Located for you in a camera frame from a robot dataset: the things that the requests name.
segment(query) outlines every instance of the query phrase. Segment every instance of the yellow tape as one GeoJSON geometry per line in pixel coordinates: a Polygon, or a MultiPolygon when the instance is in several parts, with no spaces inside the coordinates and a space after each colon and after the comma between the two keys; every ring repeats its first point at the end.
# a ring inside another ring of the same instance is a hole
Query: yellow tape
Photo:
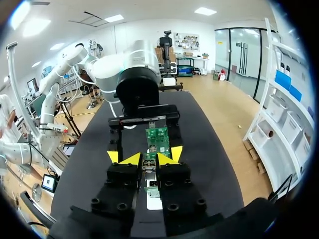
{"type": "Polygon", "coordinates": [[[108,151],[108,155],[109,155],[112,163],[119,162],[119,153],[117,151],[108,151]]]}
{"type": "Polygon", "coordinates": [[[159,157],[159,165],[165,165],[167,163],[169,164],[178,164],[177,162],[171,160],[170,158],[166,157],[165,155],[162,155],[161,153],[158,153],[159,157]]]}
{"type": "Polygon", "coordinates": [[[177,147],[171,148],[172,158],[175,162],[179,161],[182,150],[183,150],[183,146],[177,146],[177,147]]]}
{"type": "MultiPolygon", "coordinates": [[[[81,113],[81,114],[76,114],[76,115],[72,115],[73,117],[74,116],[86,116],[86,115],[94,115],[95,113],[81,113]]],[[[56,118],[64,118],[65,116],[56,116],[56,118]]]]}
{"type": "Polygon", "coordinates": [[[134,154],[133,156],[123,160],[122,162],[120,162],[120,164],[133,164],[133,165],[139,165],[139,161],[140,161],[140,155],[141,153],[137,153],[137,154],[134,154]]]}

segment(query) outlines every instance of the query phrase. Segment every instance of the yellow marker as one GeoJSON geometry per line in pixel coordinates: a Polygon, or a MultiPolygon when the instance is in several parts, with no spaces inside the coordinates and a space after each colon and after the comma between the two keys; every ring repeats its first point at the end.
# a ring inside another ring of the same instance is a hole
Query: yellow marker
{"type": "Polygon", "coordinates": [[[119,162],[119,153],[117,151],[108,151],[108,155],[109,155],[112,163],[119,162]]]}
{"type": "Polygon", "coordinates": [[[172,158],[175,162],[179,161],[182,150],[183,150],[183,146],[177,146],[177,147],[171,148],[172,158]]]}
{"type": "Polygon", "coordinates": [[[165,165],[167,163],[169,164],[178,164],[177,162],[171,160],[170,158],[166,157],[165,155],[158,153],[159,156],[159,165],[165,165]]]}
{"type": "Polygon", "coordinates": [[[140,155],[141,153],[137,153],[134,154],[133,156],[129,157],[128,159],[123,160],[122,162],[120,162],[120,164],[133,164],[133,165],[139,165],[139,161],[140,161],[140,155]]]}

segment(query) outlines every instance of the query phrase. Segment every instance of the white storage box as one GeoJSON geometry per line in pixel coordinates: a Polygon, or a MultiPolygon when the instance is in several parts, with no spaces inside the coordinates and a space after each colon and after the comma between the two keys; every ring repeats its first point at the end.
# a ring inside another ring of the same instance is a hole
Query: white storage box
{"type": "Polygon", "coordinates": [[[288,109],[286,102],[276,95],[270,95],[266,113],[278,123],[284,112],[288,109]]]}
{"type": "Polygon", "coordinates": [[[310,145],[306,138],[305,132],[303,132],[303,137],[300,140],[300,143],[295,151],[300,167],[302,167],[304,163],[307,161],[307,159],[309,158],[309,153],[310,153],[310,145]]]}
{"type": "Polygon", "coordinates": [[[296,137],[303,130],[303,128],[304,127],[301,123],[299,115],[293,111],[288,111],[282,132],[290,144],[295,141],[296,137]]]}
{"type": "Polygon", "coordinates": [[[274,135],[270,125],[266,121],[262,121],[256,125],[252,138],[254,142],[261,148],[274,135]]]}

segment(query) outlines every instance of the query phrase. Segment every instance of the green circuit board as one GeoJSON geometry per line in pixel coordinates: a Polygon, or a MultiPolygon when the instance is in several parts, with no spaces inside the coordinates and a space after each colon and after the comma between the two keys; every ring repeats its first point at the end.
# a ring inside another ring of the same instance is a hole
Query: green circuit board
{"type": "Polygon", "coordinates": [[[146,129],[146,137],[150,152],[145,154],[145,160],[155,160],[157,153],[170,158],[167,127],[148,128],[146,129]]]}

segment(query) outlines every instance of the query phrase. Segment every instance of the white ceiling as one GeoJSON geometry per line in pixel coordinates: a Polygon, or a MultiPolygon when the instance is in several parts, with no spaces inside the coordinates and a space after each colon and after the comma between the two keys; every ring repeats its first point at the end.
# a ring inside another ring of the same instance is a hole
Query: white ceiling
{"type": "Polygon", "coordinates": [[[18,41],[15,51],[15,65],[18,78],[32,73],[33,63],[49,59],[56,51],[49,49],[56,43],[64,42],[65,46],[89,33],[123,23],[151,18],[187,19],[193,21],[218,24],[230,21],[263,20],[274,17],[267,0],[42,0],[50,5],[33,5],[27,18],[20,27],[10,32],[0,50],[0,86],[8,75],[5,57],[5,46],[18,41]],[[217,11],[211,16],[194,13],[199,7],[217,11]],[[102,19],[121,14],[124,20],[108,23],[100,27],[68,22],[81,21],[87,18],[84,11],[102,19]],[[51,24],[39,35],[22,37],[23,25],[32,18],[51,20],[51,24]]]}

